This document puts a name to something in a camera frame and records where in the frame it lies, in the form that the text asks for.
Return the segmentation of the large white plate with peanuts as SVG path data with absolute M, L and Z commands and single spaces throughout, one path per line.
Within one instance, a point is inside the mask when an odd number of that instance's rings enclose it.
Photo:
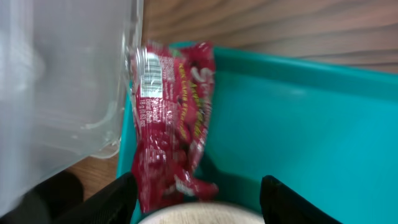
M 158 210 L 139 224 L 265 224 L 263 217 L 228 203 L 192 202 Z

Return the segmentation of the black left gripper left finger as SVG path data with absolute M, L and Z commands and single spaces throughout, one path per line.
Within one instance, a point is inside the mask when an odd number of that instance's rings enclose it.
M 130 224 L 137 202 L 137 184 L 127 172 L 85 202 L 57 218 L 55 224 Z

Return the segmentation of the red snack wrapper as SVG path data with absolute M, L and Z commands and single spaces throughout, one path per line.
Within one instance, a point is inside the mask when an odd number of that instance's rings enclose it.
M 143 213 L 218 193 L 217 185 L 194 175 L 205 150 L 215 72 L 209 42 L 182 48 L 149 42 L 132 53 L 132 173 Z

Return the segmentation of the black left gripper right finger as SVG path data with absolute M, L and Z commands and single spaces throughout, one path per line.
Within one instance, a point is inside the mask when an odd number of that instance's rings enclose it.
M 266 224 L 340 224 L 271 175 L 262 178 L 259 201 Z

